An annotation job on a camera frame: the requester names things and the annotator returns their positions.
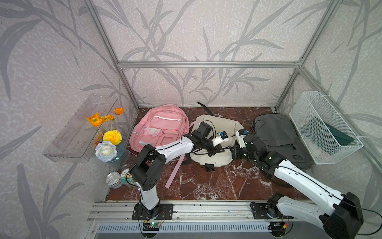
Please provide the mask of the grey fabric backpack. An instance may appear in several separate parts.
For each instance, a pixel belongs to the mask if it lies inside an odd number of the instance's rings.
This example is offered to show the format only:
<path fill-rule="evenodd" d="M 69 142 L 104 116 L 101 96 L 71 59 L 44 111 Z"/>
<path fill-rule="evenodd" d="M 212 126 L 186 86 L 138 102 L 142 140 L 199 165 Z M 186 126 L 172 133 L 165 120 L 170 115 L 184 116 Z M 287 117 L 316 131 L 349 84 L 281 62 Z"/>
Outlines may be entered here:
<path fill-rule="evenodd" d="M 293 123 L 286 115 L 260 115 L 253 120 L 252 130 L 266 145 L 268 151 L 281 154 L 299 169 L 308 170 L 314 165 Z"/>

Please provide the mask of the pink backpack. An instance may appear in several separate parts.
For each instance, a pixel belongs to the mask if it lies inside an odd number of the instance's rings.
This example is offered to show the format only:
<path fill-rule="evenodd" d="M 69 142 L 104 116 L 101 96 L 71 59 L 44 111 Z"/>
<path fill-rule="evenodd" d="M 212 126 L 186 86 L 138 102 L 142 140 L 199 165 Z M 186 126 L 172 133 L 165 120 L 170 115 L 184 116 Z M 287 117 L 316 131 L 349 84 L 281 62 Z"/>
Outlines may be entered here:
<path fill-rule="evenodd" d="M 138 154 L 144 146 L 164 146 L 189 133 L 185 112 L 173 104 L 153 108 L 134 127 L 129 143 Z"/>

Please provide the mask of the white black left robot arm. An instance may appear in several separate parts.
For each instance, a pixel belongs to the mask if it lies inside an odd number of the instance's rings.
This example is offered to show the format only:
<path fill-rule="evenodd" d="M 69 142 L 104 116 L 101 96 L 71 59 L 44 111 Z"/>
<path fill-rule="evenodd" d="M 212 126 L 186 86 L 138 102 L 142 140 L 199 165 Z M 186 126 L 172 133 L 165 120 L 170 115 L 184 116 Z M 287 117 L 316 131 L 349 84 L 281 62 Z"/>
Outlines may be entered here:
<path fill-rule="evenodd" d="M 150 144 L 143 147 L 133 166 L 129 169 L 132 179 L 141 195 L 141 204 L 147 211 L 159 208 L 160 200 L 156 185 L 159 182 L 165 165 L 184 154 L 205 150 L 212 157 L 224 152 L 221 143 L 227 142 L 229 136 L 225 131 L 214 133 L 208 137 L 212 127 L 201 123 L 198 129 L 183 135 L 179 140 L 164 146 L 154 147 Z"/>

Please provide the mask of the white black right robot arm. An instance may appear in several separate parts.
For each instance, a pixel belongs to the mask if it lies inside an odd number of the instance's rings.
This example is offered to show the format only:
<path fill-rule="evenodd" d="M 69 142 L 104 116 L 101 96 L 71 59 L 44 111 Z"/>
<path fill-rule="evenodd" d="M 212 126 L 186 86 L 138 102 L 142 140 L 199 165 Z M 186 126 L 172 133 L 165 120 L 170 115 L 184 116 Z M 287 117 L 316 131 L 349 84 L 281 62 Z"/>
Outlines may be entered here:
<path fill-rule="evenodd" d="M 278 178 L 311 200 L 306 203 L 276 193 L 262 209 L 268 217 L 297 218 L 323 229 L 332 239 L 354 239 L 364 223 L 359 198 L 314 179 L 276 151 L 268 151 L 255 134 L 240 130 L 233 138 L 233 159 L 247 159 L 270 178 Z"/>

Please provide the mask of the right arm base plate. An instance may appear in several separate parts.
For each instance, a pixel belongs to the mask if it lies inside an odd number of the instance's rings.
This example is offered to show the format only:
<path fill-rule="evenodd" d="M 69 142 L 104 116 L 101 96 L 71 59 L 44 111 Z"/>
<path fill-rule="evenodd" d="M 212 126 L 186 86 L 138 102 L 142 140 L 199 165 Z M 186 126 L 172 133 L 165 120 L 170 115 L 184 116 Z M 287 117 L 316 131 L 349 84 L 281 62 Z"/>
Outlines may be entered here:
<path fill-rule="evenodd" d="M 250 208 L 252 210 L 254 219 L 292 219 L 291 216 L 282 214 L 280 210 L 276 207 L 276 205 L 273 204 L 251 202 Z"/>

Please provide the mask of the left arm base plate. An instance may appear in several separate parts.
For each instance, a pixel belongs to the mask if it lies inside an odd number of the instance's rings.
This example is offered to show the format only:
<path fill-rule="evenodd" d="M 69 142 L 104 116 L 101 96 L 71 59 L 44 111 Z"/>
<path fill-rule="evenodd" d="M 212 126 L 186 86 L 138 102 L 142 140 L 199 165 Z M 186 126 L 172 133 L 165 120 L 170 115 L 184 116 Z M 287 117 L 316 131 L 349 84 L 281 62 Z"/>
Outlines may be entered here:
<path fill-rule="evenodd" d="M 173 212 L 173 204 L 158 203 L 153 209 L 149 210 L 143 204 L 138 203 L 134 206 L 132 220 L 172 220 Z"/>

